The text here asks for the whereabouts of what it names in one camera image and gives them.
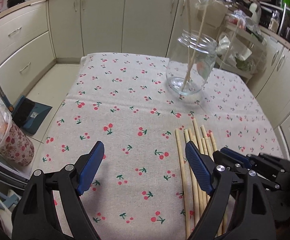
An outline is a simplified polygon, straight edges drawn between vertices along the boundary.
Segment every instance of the jar rim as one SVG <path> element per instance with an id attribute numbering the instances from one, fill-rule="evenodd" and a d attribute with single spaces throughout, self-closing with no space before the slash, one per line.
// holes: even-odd
<path id="1" fill-rule="evenodd" d="M 214 53 L 217 47 L 217 42 L 206 34 L 201 34 L 198 45 L 196 45 L 198 38 L 198 31 L 192 31 L 190 34 L 188 31 L 183 30 L 181 36 L 178 38 L 178 42 L 182 43 L 186 47 L 195 49 L 199 52 L 209 54 Z"/>

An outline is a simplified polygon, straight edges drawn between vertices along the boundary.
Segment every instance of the cherry print tablecloth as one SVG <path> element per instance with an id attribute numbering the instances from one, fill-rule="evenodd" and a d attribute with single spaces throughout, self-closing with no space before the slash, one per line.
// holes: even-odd
<path id="1" fill-rule="evenodd" d="M 282 157 L 270 123 L 238 76 L 214 69 L 204 90 L 180 97 L 165 82 L 168 60 L 88 55 L 51 124 L 39 164 L 44 172 L 75 163 L 98 140 L 105 145 L 95 179 L 81 196 L 102 239 L 185 239 L 174 129 L 192 127 L 193 116 L 208 133 L 213 131 L 219 148 Z M 194 228 L 192 185 L 184 161 Z M 62 229 L 71 235 L 60 203 L 55 194 Z"/>

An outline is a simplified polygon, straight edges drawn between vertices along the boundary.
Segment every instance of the tablecloth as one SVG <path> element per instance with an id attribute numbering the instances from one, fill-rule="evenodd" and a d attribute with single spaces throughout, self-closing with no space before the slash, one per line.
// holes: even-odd
<path id="1" fill-rule="evenodd" d="M 183 97 L 166 84 L 168 61 L 88 55 L 51 124 L 39 164 L 45 173 L 75 163 L 98 140 L 105 145 L 95 179 L 81 196 L 102 239 L 185 239 L 174 130 L 193 128 L 193 117 L 208 135 L 213 131 L 219 148 L 282 157 L 269 121 L 240 77 L 213 69 L 200 93 Z M 194 228 L 189 164 L 184 162 Z M 64 233 L 71 235 L 58 193 L 55 204 Z"/>

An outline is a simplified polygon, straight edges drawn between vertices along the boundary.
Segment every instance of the glass jar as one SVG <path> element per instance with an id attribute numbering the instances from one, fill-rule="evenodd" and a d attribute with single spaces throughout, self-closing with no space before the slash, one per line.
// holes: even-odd
<path id="1" fill-rule="evenodd" d="M 181 95 L 191 95 L 199 92 L 206 83 L 216 60 L 217 43 L 211 37 L 202 34 L 198 44 L 198 32 L 190 35 L 183 31 L 170 57 L 166 70 L 167 84 Z M 189 62 L 195 52 L 193 66 L 185 83 Z"/>

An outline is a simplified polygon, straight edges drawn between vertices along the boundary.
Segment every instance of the cabinet handle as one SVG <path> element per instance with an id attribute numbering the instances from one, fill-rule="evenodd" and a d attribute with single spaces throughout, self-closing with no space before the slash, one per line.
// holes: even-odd
<path id="1" fill-rule="evenodd" d="M 183 1 L 183 7 L 182 7 L 182 13 L 181 16 L 183 15 L 184 9 L 185 9 L 185 5 L 186 5 L 186 0 Z"/>
<path id="2" fill-rule="evenodd" d="M 23 72 L 26 68 L 28 68 L 30 66 L 31 62 L 28 63 L 27 66 L 25 66 L 22 70 L 19 71 L 19 73 Z"/>
<path id="3" fill-rule="evenodd" d="M 282 65 L 282 63 L 283 63 L 283 59 L 285 58 L 285 55 L 283 55 L 281 58 L 280 58 L 280 61 L 279 61 L 279 63 L 278 63 L 278 65 L 277 65 L 277 69 L 276 69 L 276 71 L 279 71 L 279 69 L 280 69 L 280 67 L 281 67 L 281 65 Z"/>
<path id="4" fill-rule="evenodd" d="M 278 53 L 279 53 L 279 50 L 277 50 L 277 51 L 274 53 L 273 58 L 272 58 L 272 64 L 271 64 L 271 66 L 273 66 L 273 64 L 274 64 L 274 62 L 275 62 L 275 60 L 276 60 L 276 57 L 277 57 Z"/>
<path id="5" fill-rule="evenodd" d="M 15 29 L 14 31 L 12 31 L 11 33 L 8 34 L 8 37 L 10 37 L 11 34 L 21 30 L 22 26 L 20 26 L 18 29 Z"/>
<path id="6" fill-rule="evenodd" d="M 172 7 L 171 7 L 171 12 L 170 12 L 170 13 L 172 13 L 172 12 L 173 12 L 173 8 L 174 8 L 174 2 L 175 2 L 175 0 L 172 0 Z"/>
<path id="7" fill-rule="evenodd" d="M 74 9 L 75 9 L 75 12 L 77 11 L 76 9 L 76 0 L 74 0 Z"/>
<path id="8" fill-rule="evenodd" d="M 85 8 L 84 8 L 84 0 L 82 0 L 81 5 L 83 6 L 83 10 L 85 10 Z"/>

